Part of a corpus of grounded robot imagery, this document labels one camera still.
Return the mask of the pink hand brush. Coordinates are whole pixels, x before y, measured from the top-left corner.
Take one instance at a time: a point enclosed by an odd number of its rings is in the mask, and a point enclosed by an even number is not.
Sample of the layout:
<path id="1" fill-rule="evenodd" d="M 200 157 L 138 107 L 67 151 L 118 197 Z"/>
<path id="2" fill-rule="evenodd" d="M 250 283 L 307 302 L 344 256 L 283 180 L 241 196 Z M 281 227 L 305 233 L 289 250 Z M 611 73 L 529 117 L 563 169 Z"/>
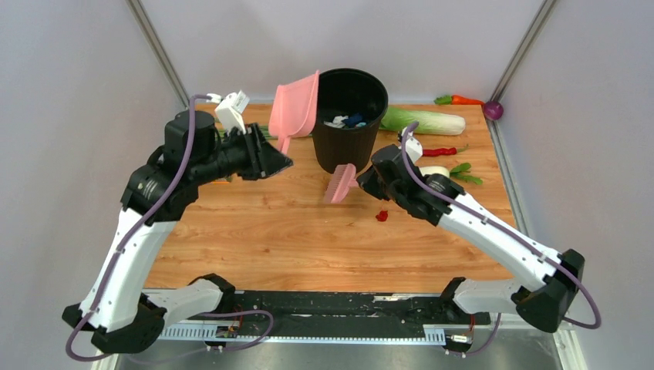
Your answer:
<path id="1" fill-rule="evenodd" d="M 325 190 L 323 202 L 326 204 L 341 203 L 353 187 L 358 187 L 356 166 L 353 163 L 339 164 L 335 167 L 329 184 Z"/>

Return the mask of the pink plastic dustpan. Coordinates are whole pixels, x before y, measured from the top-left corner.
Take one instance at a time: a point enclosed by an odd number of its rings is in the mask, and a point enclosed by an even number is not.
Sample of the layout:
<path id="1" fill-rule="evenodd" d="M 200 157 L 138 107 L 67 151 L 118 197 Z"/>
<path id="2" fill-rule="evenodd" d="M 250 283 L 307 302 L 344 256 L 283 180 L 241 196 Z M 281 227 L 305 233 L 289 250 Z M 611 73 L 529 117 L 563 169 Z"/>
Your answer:
<path id="1" fill-rule="evenodd" d="M 313 130 L 317 113 L 319 74 L 278 85 L 271 108 L 268 131 L 277 139 L 277 149 L 288 153 L 292 138 L 303 137 Z"/>

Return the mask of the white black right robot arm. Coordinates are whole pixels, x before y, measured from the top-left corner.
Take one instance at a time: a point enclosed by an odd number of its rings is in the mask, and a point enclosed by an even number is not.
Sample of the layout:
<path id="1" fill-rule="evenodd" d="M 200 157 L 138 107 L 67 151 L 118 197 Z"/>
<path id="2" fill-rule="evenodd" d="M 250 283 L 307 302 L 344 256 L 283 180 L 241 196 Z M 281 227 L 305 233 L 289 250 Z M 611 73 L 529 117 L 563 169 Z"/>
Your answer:
<path id="1" fill-rule="evenodd" d="M 469 241 L 512 273 L 509 280 L 453 279 L 440 301 L 446 320 L 457 323 L 478 312 L 509 313 L 548 333 L 566 320 L 585 267 L 576 250 L 560 252 L 523 235 L 449 177 L 423 173 L 394 144 L 374 153 L 371 166 L 356 181 L 373 197 Z"/>

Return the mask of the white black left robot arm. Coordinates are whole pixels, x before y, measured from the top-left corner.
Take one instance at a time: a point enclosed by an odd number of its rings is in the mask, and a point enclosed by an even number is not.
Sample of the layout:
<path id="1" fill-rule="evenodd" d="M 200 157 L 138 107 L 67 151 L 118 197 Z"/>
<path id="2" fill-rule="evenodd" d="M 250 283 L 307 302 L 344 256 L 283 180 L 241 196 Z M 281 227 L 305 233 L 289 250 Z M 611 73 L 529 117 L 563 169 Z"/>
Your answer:
<path id="1" fill-rule="evenodd" d="M 90 293 L 66 307 L 62 319 L 90 332 L 92 344 L 113 355 L 142 352 L 164 329 L 196 315 L 231 317 L 234 285 L 216 274 L 163 294 L 144 293 L 144 283 L 202 185 L 232 175 L 262 180 L 291 165 L 255 123 L 219 133 L 210 113 L 178 113 L 164 128 L 163 145 L 128 180 L 110 252 Z"/>

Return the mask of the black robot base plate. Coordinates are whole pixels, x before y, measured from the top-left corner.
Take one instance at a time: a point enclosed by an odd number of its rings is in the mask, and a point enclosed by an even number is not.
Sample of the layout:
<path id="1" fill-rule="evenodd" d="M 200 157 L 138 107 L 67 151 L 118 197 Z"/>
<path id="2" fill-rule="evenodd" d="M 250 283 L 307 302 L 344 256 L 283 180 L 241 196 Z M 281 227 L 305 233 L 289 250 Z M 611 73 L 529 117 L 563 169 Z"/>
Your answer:
<path id="1" fill-rule="evenodd" d="M 244 318 L 194 317 L 192 332 L 206 341 L 252 341 L 265 333 L 268 340 L 382 341 L 426 337 L 424 328 L 488 325 L 488 313 L 463 313 L 438 294 L 347 293 L 312 291 L 239 291 L 233 312 L 267 311 Z"/>

